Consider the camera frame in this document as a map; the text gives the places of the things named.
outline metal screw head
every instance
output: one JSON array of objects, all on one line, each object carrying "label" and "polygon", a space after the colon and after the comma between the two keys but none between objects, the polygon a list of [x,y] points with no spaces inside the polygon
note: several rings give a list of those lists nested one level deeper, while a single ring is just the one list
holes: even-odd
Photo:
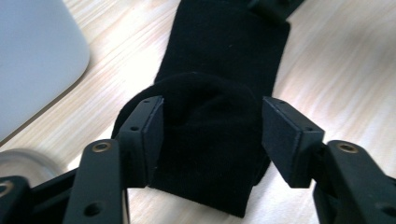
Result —
[{"label": "metal screw head", "polygon": [[92,151],[94,152],[103,152],[109,149],[111,149],[111,144],[107,142],[98,143],[92,147]]},{"label": "metal screw head", "polygon": [[9,194],[13,188],[14,184],[9,180],[0,183],[0,198]]},{"label": "metal screw head", "polygon": [[340,143],[337,147],[347,153],[358,153],[358,149],[348,143]]}]

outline white container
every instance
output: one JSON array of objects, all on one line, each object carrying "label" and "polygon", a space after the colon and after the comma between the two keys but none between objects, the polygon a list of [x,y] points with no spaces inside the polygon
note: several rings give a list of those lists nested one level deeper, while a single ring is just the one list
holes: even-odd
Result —
[{"label": "white container", "polygon": [[0,0],[0,141],[75,83],[89,57],[62,0]]}]

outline light wood surface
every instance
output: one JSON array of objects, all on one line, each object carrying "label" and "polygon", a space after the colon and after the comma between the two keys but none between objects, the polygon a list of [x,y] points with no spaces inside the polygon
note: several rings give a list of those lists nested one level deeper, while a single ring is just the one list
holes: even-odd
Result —
[{"label": "light wood surface", "polygon": [[[29,148],[65,171],[76,167],[82,149],[108,138],[121,107],[152,83],[178,2],[65,0],[90,44],[89,67],[0,151]],[[396,3],[306,0],[290,22],[274,96],[324,129],[326,142],[356,143],[396,177]],[[129,193],[132,223],[318,223],[312,188],[289,189],[274,166],[243,219],[155,189]]]}]

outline black sock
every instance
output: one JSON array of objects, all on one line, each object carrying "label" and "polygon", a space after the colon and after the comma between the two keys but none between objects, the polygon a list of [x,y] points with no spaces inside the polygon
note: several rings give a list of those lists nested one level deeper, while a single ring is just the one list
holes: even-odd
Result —
[{"label": "black sock", "polygon": [[182,0],[153,86],[120,112],[164,97],[164,142],[151,187],[235,216],[269,159],[261,101],[271,95],[290,26],[273,25],[246,1]]}]

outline fabric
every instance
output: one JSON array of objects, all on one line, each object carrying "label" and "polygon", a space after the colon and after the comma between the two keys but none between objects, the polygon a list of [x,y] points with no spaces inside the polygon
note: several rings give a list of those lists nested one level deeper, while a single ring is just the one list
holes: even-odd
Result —
[{"label": "fabric", "polygon": [[151,187],[232,215],[269,165],[261,101],[271,95],[290,26],[273,25],[247,2],[182,0],[160,71],[120,112],[164,98],[164,141]]}]

